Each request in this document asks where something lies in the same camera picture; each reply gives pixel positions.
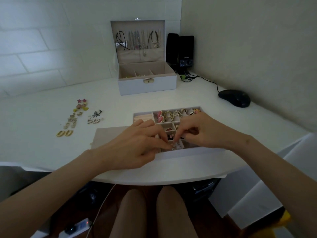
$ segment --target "white desk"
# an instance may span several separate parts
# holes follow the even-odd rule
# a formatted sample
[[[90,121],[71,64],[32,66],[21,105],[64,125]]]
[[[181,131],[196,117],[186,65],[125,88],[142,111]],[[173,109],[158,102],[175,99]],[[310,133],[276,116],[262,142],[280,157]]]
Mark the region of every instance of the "white desk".
[[[78,118],[74,133],[56,137],[78,99],[89,110]],[[216,86],[203,79],[177,81],[176,90],[120,96],[115,79],[105,79],[0,101],[0,165],[52,171],[90,149],[97,128],[132,124],[133,113],[201,106],[216,120],[254,136],[274,152],[308,133],[290,121],[251,103],[237,108],[217,95]],[[88,115],[102,110],[104,120],[87,124]],[[174,184],[219,177],[245,166],[230,151],[212,157],[154,160],[135,170],[110,171],[95,180],[132,185]]]

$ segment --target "thigh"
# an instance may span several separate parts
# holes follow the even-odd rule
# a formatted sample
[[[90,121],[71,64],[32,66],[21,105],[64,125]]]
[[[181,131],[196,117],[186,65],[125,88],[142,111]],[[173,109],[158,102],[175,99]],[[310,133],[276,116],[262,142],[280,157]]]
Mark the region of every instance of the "thigh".
[[[146,202],[144,195],[129,190],[123,197],[109,238],[146,237]]]
[[[171,186],[165,186],[159,193],[156,216],[159,238],[198,238],[183,199]]]

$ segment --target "yellow earring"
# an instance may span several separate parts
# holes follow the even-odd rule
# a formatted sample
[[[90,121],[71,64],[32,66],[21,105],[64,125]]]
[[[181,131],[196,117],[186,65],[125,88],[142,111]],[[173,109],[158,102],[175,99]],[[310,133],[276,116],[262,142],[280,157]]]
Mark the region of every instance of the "yellow earring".
[[[57,137],[61,137],[61,136],[63,136],[65,134],[65,131],[59,131],[58,133],[57,133]]]
[[[67,130],[65,133],[65,136],[70,136],[72,135],[73,131],[72,130]]]

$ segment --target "black speaker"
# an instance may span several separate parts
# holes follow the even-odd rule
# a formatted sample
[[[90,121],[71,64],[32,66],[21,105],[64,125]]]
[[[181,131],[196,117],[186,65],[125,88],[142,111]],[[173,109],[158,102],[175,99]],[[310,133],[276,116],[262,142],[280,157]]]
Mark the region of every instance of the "black speaker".
[[[177,33],[169,33],[166,41],[166,62],[175,65],[178,64],[179,35]]]
[[[194,36],[179,37],[179,66],[189,68],[193,65]]]

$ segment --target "jewelry box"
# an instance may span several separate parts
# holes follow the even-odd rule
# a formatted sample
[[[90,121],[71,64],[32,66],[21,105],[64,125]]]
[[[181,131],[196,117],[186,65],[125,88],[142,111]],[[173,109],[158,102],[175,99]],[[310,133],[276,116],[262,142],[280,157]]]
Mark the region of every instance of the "jewelry box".
[[[188,115],[195,115],[195,112],[202,111],[201,107],[189,107],[189,108],[178,108],[169,110],[159,110],[152,112],[134,113],[133,122],[142,119],[147,121],[149,119],[154,120],[156,125],[161,125],[166,132],[167,136],[170,137],[172,134],[176,133],[178,125],[180,124],[180,119]],[[160,122],[160,118],[163,116],[164,120],[167,122]],[[97,148],[103,144],[106,144],[118,136],[122,131],[124,131],[128,126],[124,127],[113,127],[113,128],[98,128],[93,139],[91,148]],[[194,144],[188,143],[185,139],[181,138],[179,142],[174,146],[173,150],[163,150],[161,149],[159,153],[156,154],[155,159],[167,159],[167,158],[177,158],[184,156],[196,156],[202,154],[211,154],[214,152],[223,152],[224,149],[220,148],[205,148],[199,147]]]
[[[111,21],[119,63],[120,95],[176,89],[177,76],[165,62],[165,21]]]

